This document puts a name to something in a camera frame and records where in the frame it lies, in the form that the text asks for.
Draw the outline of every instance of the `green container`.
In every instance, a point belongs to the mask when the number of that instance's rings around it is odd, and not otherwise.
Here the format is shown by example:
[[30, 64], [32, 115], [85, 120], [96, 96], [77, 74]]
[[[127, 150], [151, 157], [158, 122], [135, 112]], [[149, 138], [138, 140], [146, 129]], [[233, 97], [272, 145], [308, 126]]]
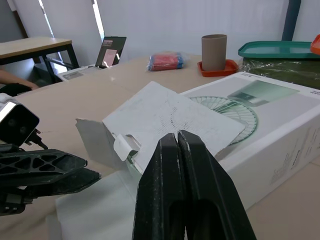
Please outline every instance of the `green container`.
[[238, 55], [252, 59], [320, 59], [310, 46], [310, 41], [252, 41], [243, 45]]
[[238, 51], [241, 71], [320, 90], [320, 55], [311, 42], [255, 41]]

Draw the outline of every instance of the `brown cylinder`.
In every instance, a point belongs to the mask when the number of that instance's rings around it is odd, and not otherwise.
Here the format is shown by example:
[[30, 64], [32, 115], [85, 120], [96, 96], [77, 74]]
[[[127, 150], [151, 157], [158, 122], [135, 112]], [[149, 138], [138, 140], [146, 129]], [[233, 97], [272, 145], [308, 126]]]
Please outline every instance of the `brown cylinder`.
[[227, 35], [212, 34], [203, 36], [202, 69], [204, 71], [221, 71], [226, 66]]

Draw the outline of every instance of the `person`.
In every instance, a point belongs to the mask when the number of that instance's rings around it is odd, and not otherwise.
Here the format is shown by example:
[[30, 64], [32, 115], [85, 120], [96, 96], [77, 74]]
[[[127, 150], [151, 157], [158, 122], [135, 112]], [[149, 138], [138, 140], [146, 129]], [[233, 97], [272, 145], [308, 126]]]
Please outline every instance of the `person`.
[[10, 72], [0, 69], [0, 84], [6, 86], [0, 88], [0, 93], [8, 94], [12, 97], [18, 94], [38, 89], [39, 87], [30, 81], [17, 77]]

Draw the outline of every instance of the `orange tray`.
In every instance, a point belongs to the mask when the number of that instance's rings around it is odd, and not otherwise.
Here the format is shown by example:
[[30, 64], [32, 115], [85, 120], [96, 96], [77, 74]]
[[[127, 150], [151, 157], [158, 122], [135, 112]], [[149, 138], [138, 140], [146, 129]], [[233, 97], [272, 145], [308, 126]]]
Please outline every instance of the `orange tray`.
[[231, 59], [227, 59], [225, 61], [225, 68], [221, 71], [204, 71], [202, 69], [202, 61], [198, 62], [198, 69], [201, 72], [202, 76], [209, 78], [209, 77], [223, 77], [229, 76], [231, 74], [235, 74], [238, 70], [238, 65], [235, 61]]
[[320, 55], [320, 34], [316, 36], [315, 40], [311, 43], [310, 51]]

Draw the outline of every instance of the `wooden desk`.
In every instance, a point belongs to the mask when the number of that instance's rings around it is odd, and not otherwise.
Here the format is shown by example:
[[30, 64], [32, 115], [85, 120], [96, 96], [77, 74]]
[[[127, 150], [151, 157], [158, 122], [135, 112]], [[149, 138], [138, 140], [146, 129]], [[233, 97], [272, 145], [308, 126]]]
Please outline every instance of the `wooden desk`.
[[72, 40], [52, 37], [30, 37], [16, 41], [0, 43], [0, 66], [26, 59], [42, 57], [53, 83], [55, 73], [47, 59], [48, 54], [67, 51], [73, 69], [79, 68]]
[[[146, 72], [148, 58], [138, 58], [91, 75], [27, 92], [17, 99], [40, 118], [38, 129], [42, 131], [43, 142], [49, 148], [88, 159], [89, 168], [98, 170], [106, 176], [113, 170], [89, 160], [75, 127], [75, 118], [101, 121], [150, 81], [156, 81], [181, 93], [216, 80], [217, 78], [202, 77], [199, 74], [196, 63], [200, 59], [200, 56], [192, 56], [185, 69]], [[23, 147], [26, 150], [39, 149], [35, 146]], [[319, 182], [320, 158], [309, 163], [252, 206], [247, 214], [257, 239], [318, 239]], [[48, 239], [45, 217], [55, 212], [54, 199], [54, 197], [41, 197], [27, 206], [22, 214], [2, 217], [0, 239]]]

